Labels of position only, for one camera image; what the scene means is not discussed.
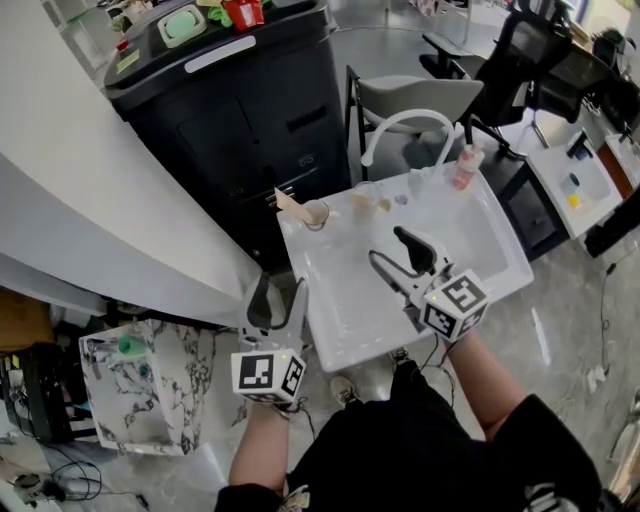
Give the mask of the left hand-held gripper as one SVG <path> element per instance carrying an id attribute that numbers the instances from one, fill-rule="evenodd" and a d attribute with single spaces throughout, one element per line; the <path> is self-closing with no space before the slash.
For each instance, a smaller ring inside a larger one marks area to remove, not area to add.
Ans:
<path id="1" fill-rule="evenodd" d="M 273 330 L 268 290 L 269 277 L 261 273 L 246 293 L 240 349 L 231 354 L 233 391 L 254 403 L 293 404 L 306 371 L 301 355 L 308 285 L 303 278 L 296 283 L 285 320 Z"/>

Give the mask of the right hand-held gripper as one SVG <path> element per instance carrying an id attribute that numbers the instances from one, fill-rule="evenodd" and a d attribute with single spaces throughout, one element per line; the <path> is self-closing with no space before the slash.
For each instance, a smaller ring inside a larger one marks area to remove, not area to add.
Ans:
<path id="1" fill-rule="evenodd" d="M 455 343 L 477 326 L 488 308 L 488 292 L 471 269 L 457 275 L 446 249 L 427 234 L 396 226 L 394 234 L 405 245 L 418 280 L 385 254 L 370 250 L 369 263 L 395 293 L 406 299 L 404 312 L 418 332 L 425 329 Z"/>

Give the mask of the clear glass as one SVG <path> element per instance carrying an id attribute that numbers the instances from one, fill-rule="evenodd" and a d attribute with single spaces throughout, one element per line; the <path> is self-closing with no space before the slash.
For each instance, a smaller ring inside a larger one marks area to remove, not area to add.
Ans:
<path id="1" fill-rule="evenodd" d="M 378 183 L 372 181 L 358 183 L 349 194 L 355 222 L 369 222 L 379 209 L 381 199 L 381 186 Z"/>

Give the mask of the glass cup with handle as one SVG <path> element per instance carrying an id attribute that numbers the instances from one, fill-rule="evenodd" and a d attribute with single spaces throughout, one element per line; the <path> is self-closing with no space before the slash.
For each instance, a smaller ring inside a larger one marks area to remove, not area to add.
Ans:
<path id="1" fill-rule="evenodd" d="M 328 223 L 335 222 L 341 217 L 338 210 L 332 209 L 322 200 L 307 201 L 303 204 L 303 208 L 308 214 L 307 219 L 303 221 L 303 225 L 311 231 L 320 231 Z"/>

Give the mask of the person's right forearm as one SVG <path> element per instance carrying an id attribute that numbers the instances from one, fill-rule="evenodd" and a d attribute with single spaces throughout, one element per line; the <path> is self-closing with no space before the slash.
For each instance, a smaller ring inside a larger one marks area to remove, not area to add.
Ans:
<path id="1" fill-rule="evenodd" d="M 492 441 L 527 393 L 475 329 L 452 345 L 447 358 L 486 440 Z"/>

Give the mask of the person's left forearm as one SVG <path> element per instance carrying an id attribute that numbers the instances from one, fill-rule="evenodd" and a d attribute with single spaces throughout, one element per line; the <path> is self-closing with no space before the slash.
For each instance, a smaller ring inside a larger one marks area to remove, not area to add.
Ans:
<path id="1" fill-rule="evenodd" d="M 290 422 L 285 413 L 272 406 L 254 403 L 231 464 L 228 483 L 231 486 L 255 484 L 283 496 L 289 432 Z"/>

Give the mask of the green plastic bin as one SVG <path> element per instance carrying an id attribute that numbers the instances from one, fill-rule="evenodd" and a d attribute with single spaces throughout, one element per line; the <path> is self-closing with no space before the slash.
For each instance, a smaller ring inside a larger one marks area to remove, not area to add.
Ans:
<path id="1" fill-rule="evenodd" d="M 147 353 L 146 342 L 142 338 L 131 335 L 122 335 L 118 339 L 118 354 L 125 359 L 145 357 Z"/>

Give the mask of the large white sink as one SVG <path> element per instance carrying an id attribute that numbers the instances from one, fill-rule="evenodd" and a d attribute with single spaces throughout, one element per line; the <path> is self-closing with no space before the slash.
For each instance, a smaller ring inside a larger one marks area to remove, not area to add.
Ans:
<path id="1" fill-rule="evenodd" d="M 341 217 L 320 231 L 278 213 L 293 272 L 309 287 L 307 319 L 324 371 L 348 368 L 420 337 L 400 298 L 369 263 L 369 251 L 376 250 L 404 268 L 410 266 L 407 249 L 393 233 L 396 226 L 440 242 L 455 264 L 454 273 L 473 270 L 490 302 L 532 282 L 527 257 L 484 177 L 475 175 L 458 191 L 449 182 L 451 170 L 451 165 L 437 168 L 419 195 L 409 192 L 407 173 L 378 181 L 391 210 L 378 209 L 367 223 L 355 222 L 350 191 L 324 198 Z M 405 195 L 408 203 L 397 204 L 398 195 Z"/>

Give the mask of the person's left shoe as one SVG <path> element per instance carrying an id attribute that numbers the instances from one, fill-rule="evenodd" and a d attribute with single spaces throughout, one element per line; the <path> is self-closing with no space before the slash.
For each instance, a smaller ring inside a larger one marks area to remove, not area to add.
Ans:
<path id="1" fill-rule="evenodd" d="M 361 402 L 355 385 L 345 376 L 334 376 L 330 381 L 330 390 L 334 399 L 343 409 Z"/>

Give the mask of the pink bottle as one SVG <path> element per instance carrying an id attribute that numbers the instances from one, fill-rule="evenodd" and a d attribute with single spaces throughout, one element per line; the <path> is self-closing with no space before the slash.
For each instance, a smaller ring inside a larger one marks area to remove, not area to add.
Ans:
<path id="1" fill-rule="evenodd" d="M 467 188 L 485 157 L 484 143 L 466 144 L 461 150 L 451 174 L 451 185 L 462 191 Z"/>

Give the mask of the white curved faucet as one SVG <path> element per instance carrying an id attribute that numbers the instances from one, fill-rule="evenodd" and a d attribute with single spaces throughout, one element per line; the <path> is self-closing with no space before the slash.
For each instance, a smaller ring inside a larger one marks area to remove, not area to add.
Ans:
<path id="1" fill-rule="evenodd" d="M 369 144 L 360 158 L 360 163 L 365 170 L 373 163 L 374 153 L 382 135 L 390 130 L 394 125 L 403 124 L 411 119 L 427 119 L 439 123 L 444 128 L 446 140 L 439 153 L 436 163 L 431 168 L 411 169 L 407 174 L 407 188 L 412 195 L 419 195 L 424 188 L 427 180 L 433 175 L 434 171 L 445 163 L 455 135 L 455 128 L 449 119 L 443 114 L 430 109 L 409 109 L 391 115 L 382 121 L 373 132 Z"/>

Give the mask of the marble pattern box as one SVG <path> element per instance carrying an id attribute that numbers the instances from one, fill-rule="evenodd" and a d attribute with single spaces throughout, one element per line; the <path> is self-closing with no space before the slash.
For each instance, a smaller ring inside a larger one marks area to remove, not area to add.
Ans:
<path id="1" fill-rule="evenodd" d="M 122 358 L 122 335 L 142 338 L 146 356 Z M 215 353 L 213 331 L 160 320 L 80 338 L 82 372 L 101 445 L 150 455 L 195 451 Z"/>

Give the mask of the grey chair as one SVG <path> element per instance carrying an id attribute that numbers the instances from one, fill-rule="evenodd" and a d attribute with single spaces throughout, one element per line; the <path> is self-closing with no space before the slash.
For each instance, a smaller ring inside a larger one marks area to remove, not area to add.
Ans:
<path id="1" fill-rule="evenodd" d="M 351 120 L 356 120 L 361 156 L 374 129 L 385 119 L 409 109 L 430 109 L 446 116 L 453 124 L 479 96 L 484 84 L 473 79 L 434 79 L 412 75 L 386 75 L 363 78 L 353 67 L 346 67 L 345 134 L 351 133 Z M 427 119 L 411 119 L 394 125 L 387 132 L 421 137 L 427 132 L 444 130 L 441 124 Z M 368 169 L 361 165 L 361 177 L 369 179 Z"/>

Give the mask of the large black cabinet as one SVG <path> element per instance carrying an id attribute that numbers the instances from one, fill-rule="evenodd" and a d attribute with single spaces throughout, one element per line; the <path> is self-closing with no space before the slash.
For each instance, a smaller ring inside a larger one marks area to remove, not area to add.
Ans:
<path id="1" fill-rule="evenodd" d="M 274 189 L 298 202 L 351 185 L 326 0 L 268 4 L 239 33 L 208 22 L 168 49 L 157 22 L 195 0 L 166 0 L 127 32 L 104 78 L 115 111 L 152 155 L 262 268 L 287 262 Z M 137 62 L 116 73 L 138 49 Z"/>

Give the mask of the person's black clothes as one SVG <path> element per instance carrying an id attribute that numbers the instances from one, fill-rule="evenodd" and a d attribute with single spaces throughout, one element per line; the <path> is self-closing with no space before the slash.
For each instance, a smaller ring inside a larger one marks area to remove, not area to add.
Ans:
<path id="1" fill-rule="evenodd" d="M 473 439 L 413 363 L 388 400 L 335 413 L 278 494 L 232 484 L 215 512 L 597 512 L 601 482 L 573 434 L 528 396 Z"/>

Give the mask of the black faucet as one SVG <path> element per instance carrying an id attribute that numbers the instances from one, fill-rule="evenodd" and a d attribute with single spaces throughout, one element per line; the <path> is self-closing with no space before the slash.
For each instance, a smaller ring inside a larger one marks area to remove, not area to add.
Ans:
<path id="1" fill-rule="evenodd" d="M 582 161 L 593 157 L 588 134 L 582 129 L 570 141 L 566 155 L 569 159 Z"/>

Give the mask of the black high-back office chair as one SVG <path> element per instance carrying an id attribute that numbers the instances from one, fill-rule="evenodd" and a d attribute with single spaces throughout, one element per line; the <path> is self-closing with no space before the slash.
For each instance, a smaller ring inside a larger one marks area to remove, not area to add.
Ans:
<path id="1" fill-rule="evenodd" d="M 491 55 L 464 52 L 435 32 L 422 38 L 436 51 L 422 54 L 420 63 L 437 79 L 474 80 L 481 90 L 459 119 L 467 143 L 477 128 L 499 145 L 511 160 L 525 156 L 510 148 L 499 132 L 522 120 L 530 89 L 569 53 L 572 47 L 569 7 L 563 0 L 541 0 L 534 11 L 530 0 L 506 17 Z"/>

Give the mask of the wooden table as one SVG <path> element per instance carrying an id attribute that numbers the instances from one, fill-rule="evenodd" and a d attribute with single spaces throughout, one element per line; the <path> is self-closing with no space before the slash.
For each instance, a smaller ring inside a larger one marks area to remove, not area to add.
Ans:
<path id="1" fill-rule="evenodd" d="M 623 199 L 640 186 L 640 145 L 619 134 L 604 139 L 605 167 Z"/>

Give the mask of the black rack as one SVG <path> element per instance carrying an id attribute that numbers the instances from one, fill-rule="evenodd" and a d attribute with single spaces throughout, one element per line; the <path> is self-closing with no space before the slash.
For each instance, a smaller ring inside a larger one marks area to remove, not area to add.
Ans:
<path id="1" fill-rule="evenodd" d="M 0 401 L 10 423 L 45 443 L 97 435 L 90 409 L 67 392 L 63 369 L 63 351 L 50 343 L 0 357 Z"/>

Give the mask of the black mesh office chair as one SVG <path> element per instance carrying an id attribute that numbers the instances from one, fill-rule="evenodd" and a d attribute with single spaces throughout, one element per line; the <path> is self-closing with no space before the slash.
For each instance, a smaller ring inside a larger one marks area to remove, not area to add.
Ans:
<path id="1" fill-rule="evenodd" d="M 567 54 L 535 83 L 530 108 L 553 114 L 574 124 L 583 101 L 590 95 L 604 93 L 619 76 L 619 44 L 603 41 L 595 45 L 596 53 L 572 44 Z"/>

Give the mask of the cardboard box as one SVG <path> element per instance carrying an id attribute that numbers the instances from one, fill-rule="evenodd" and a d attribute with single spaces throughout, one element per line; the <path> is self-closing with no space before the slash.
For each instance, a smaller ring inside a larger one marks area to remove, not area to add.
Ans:
<path id="1" fill-rule="evenodd" d="M 53 342 L 48 305 L 0 287 L 0 354 Z"/>

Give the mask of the white tray with green soap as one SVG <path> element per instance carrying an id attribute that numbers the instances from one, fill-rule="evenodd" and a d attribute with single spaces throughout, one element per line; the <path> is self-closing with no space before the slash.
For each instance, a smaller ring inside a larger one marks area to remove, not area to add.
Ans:
<path id="1" fill-rule="evenodd" d="M 157 28 L 165 46 L 173 49 L 204 33 L 207 24 L 198 7 L 187 4 L 161 18 Z"/>

